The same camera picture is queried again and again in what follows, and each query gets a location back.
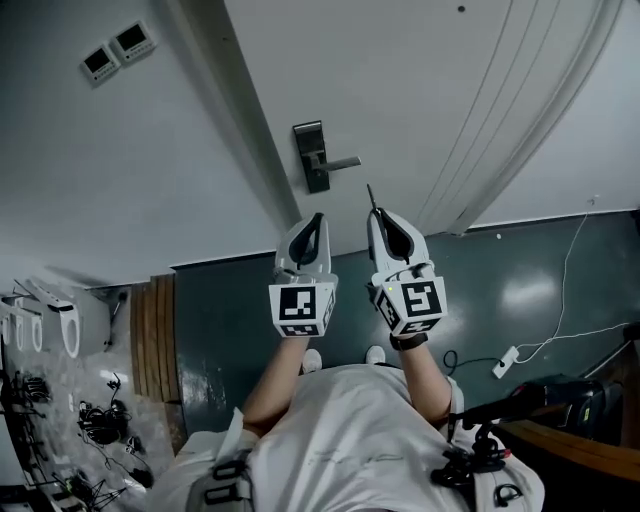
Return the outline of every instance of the white door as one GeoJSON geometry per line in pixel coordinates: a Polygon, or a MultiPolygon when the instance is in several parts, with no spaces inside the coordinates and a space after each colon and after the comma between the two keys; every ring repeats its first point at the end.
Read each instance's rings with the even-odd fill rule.
{"type": "Polygon", "coordinates": [[[340,254],[366,248],[367,183],[425,234],[486,194],[544,117],[603,2],[225,5],[300,212],[327,215],[340,254]],[[292,127],[317,120],[327,160],[362,165],[310,194],[292,127]]]}

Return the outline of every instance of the door lock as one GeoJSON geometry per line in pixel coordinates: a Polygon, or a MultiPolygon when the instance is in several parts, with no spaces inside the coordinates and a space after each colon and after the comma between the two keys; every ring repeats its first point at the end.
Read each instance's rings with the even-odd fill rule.
{"type": "Polygon", "coordinates": [[[331,188],[329,184],[330,172],[362,164],[359,156],[327,162],[322,121],[296,125],[293,127],[293,133],[296,136],[310,194],[324,192],[331,188]]]}

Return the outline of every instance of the wrist strap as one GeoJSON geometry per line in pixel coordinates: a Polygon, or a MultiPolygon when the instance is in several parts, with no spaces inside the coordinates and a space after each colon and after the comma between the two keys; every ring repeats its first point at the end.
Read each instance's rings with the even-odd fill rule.
{"type": "Polygon", "coordinates": [[[393,334],[389,334],[389,341],[391,342],[391,348],[398,352],[406,352],[412,348],[419,347],[425,341],[427,341],[427,335],[424,332],[418,333],[406,340],[399,340],[393,334]]]}

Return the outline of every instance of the power strip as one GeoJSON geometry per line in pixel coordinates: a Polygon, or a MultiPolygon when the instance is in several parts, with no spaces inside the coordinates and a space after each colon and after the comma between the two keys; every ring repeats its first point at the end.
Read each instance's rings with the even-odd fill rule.
{"type": "Polygon", "coordinates": [[[510,347],[509,350],[507,350],[502,356],[500,362],[495,365],[493,367],[493,370],[491,371],[498,379],[501,379],[502,377],[504,377],[504,374],[507,373],[509,368],[511,368],[516,362],[516,359],[519,355],[520,352],[518,352],[518,349],[516,347],[510,347]]]}

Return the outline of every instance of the person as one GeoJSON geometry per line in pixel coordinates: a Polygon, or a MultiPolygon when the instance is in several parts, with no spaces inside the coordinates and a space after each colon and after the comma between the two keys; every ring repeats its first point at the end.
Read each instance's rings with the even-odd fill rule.
{"type": "MultiPolygon", "coordinates": [[[[322,369],[319,352],[308,350],[309,338],[282,339],[244,416],[232,421],[242,419],[237,439],[229,442],[233,426],[218,437],[194,434],[152,490],[149,509],[209,510],[202,495],[214,480],[203,475],[233,444],[246,457],[246,510],[504,510],[495,501],[503,482],[521,494],[507,492],[517,498],[506,502],[507,510],[541,510],[540,479],[513,456],[503,471],[474,475],[475,503],[431,481],[431,471],[447,463],[447,419],[463,410],[463,397],[424,339],[391,337],[401,369],[386,364],[380,346],[369,349],[366,364],[322,369]],[[202,483],[207,478],[209,484],[202,483]]],[[[474,432],[457,428],[453,443],[470,450],[474,432]]]]}

